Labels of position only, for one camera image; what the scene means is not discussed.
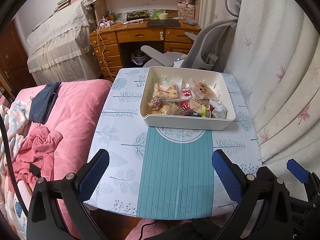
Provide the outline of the green snack packet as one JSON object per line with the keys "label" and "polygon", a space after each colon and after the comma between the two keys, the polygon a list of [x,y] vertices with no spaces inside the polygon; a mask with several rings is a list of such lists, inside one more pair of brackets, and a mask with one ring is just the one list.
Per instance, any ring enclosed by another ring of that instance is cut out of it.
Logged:
{"label": "green snack packet", "polygon": [[211,118],[212,117],[211,105],[209,105],[209,107],[205,105],[201,105],[200,115],[202,118]]}

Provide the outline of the red round snack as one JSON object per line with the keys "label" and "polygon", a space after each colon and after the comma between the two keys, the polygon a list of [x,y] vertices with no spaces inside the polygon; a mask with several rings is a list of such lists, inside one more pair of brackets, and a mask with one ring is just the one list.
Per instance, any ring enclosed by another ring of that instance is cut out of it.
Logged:
{"label": "red round snack", "polygon": [[189,106],[189,101],[188,100],[184,100],[184,101],[180,102],[180,108],[181,108],[182,111],[191,110],[191,108]]}

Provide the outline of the red white cookie packet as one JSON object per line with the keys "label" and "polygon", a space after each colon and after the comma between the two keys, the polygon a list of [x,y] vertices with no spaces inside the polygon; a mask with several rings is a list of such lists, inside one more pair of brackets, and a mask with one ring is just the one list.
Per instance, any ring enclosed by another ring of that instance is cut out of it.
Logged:
{"label": "red white cookie packet", "polygon": [[193,97],[191,89],[189,87],[182,88],[181,94],[182,94],[182,96],[181,96],[182,100],[191,100]]}

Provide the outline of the brown snowflake snack packet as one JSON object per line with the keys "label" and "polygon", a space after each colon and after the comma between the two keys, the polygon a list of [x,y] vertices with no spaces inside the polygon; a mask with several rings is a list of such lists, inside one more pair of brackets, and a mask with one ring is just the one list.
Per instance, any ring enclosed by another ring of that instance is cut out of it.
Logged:
{"label": "brown snowflake snack packet", "polygon": [[153,96],[152,99],[148,102],[148,107],[153,111],[161,109],[162,106],[163,98],[161,96]]}

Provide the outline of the tan dried tofu package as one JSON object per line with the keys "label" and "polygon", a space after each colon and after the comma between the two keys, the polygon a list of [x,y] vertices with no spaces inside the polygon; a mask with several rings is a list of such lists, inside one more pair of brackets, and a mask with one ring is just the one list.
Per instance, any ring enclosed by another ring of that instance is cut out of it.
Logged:
{"label": "tan dried tofu package", "polygon": [[201,114],[202,110],[210,109],[210,104],[208,100],[199,100],[197,98],[192,98],[188,102],[188,106],[190,109],[194,110],[196,113]]}

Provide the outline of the orange bread clear package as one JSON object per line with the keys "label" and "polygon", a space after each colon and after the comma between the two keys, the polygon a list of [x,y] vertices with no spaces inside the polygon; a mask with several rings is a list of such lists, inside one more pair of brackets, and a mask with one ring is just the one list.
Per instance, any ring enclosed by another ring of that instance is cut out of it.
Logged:
{"label": "orange bread clear package", "polygon": [[189,81],[189,87],[195,96],[199,100],[213,100],[219,101],[218,96],[213,92],[213,90],[205,83],[198,82],[193,79]]}

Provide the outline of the clear bag of popcorn snack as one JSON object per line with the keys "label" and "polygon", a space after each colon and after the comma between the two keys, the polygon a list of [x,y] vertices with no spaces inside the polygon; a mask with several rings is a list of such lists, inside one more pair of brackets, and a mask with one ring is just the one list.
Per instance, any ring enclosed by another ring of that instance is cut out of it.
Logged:
{"label": "clear bag of popcorn snack", "polygon": [[175,102],[165,103],[160,109],[152,110],[151,114],[155,115],[179,115],[182,112],[179,105]]}

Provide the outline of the clear bag of crackers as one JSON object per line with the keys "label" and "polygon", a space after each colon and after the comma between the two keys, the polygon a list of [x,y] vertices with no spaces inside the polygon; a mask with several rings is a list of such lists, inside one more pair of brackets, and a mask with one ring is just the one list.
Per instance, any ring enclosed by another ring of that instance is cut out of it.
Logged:
{"label": "clear bag of crackers", "polygon": [[160,97],[163,100],[177,100],[181,98],[182,80],[171,82],[161,81],[155,83],[152,96]]}

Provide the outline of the pink crumpled clothing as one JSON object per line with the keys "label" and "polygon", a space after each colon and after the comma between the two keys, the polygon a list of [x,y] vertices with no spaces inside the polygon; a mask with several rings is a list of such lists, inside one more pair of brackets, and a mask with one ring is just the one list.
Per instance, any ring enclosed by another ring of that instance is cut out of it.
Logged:
{"label": "pink crumpled clothing", "polygon": [[54,152],[63,139],[60,132],[50,131],[46,126],[35,127],[21,145],[16,159],[12,163],[17,181],[24,181],[35,187],[37,177],[30,171],[30,164],[40,168],[40,174],[47,181],[54,176]]}

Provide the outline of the patterned tablecloth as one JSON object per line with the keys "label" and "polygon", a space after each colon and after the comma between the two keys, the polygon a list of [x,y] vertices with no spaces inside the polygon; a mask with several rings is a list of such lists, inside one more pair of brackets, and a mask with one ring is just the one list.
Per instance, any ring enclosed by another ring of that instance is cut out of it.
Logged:
{"label": "patterned tablecloth", "polygon": [[233,211],[212,166],[223,150],[244,173],[262,165],[258,139],[240,88],[224,74],[236,119],[221,131],[149,127],[139,107],[147,71],[119,71],[103,106],[89,156],[110,163],[87,204],[125,216],[183,220]]}

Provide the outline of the white plastic storage bin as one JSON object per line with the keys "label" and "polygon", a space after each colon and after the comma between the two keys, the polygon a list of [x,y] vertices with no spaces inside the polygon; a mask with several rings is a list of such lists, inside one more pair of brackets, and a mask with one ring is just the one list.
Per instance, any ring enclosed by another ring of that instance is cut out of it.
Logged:
{"label": "white plastic storage bin", "polygon": [[150,67],[140,101],[148,126],[224,129],[236,114],[223,75],[173,67]]}

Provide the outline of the dark blue folded garment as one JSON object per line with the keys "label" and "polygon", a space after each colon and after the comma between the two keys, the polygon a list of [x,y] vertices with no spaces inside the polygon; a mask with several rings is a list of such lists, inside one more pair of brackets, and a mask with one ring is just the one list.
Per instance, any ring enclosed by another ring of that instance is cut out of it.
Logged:
{"label": "dark blue folded garment", "polygon": [[60,82],[46,84],[33,99],[29,112],[29,120],[38,124],[45,124],[57,100],[57,90]]}

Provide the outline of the grey office chair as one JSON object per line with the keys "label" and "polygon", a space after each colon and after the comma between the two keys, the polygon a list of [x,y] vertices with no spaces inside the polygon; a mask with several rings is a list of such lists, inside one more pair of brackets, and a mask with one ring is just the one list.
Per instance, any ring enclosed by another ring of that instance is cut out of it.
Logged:
{"label": "grey office chair", "polygon": [[182,53],[160,53],[151,46],[142,46],[141,51],[151,58],[144,66],[212,70],[222,55],[223,46],[227,42],[230,31],[236,29],[241,2],[242,0],[225,0],[227,12],[235,19],[209,24],[197,35],[185,32],[185,35],[194,41],[189,53],[185,57],[182,57]]}

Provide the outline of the lace covered piano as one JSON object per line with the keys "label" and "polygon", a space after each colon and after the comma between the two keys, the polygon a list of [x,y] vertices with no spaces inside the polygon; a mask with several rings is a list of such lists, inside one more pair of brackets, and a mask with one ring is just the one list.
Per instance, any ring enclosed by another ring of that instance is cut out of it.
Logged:
{"label": "lace covered piano", "polygon": [[89,37],[94,28],[83,1],[38,25],[27,37],[27,65],[36,84],[99,78],[102,72]]}

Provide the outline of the wooden desk with drawers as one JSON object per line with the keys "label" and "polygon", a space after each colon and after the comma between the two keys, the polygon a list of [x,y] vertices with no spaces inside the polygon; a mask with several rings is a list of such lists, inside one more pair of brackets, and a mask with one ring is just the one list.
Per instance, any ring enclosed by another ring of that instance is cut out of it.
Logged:
{"label": "wooden desk with drawers", "polygon": [[104,79],[113,81],[121,68],[136,67],[131,54],[142,46],[151,46],[161,53],[187,54],[193,40],[186,32],[198,34],[198,25],[189,25],[185,20],[180,26],[148,26],[148,21],[124,25],[114,24],[103,30],[95,30],[89,38]]}

